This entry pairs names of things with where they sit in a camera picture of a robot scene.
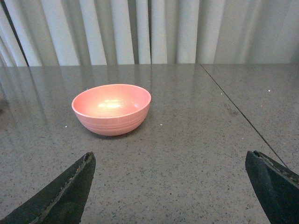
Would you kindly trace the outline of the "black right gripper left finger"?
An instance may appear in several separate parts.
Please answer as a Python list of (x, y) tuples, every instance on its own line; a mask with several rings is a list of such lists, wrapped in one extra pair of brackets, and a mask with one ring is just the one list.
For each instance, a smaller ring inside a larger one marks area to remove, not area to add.
[(3, 218), (2, 224), (79, 224), (96, 159), (86, 153), (41, 191)]

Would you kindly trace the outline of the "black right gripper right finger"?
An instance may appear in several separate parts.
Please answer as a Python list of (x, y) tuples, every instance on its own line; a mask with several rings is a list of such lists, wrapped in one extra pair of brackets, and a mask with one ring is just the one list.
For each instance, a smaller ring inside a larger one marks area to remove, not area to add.
[(258, 151), (248, 151), (245, 168), (272, 224), (299, 222), (299, 175)]

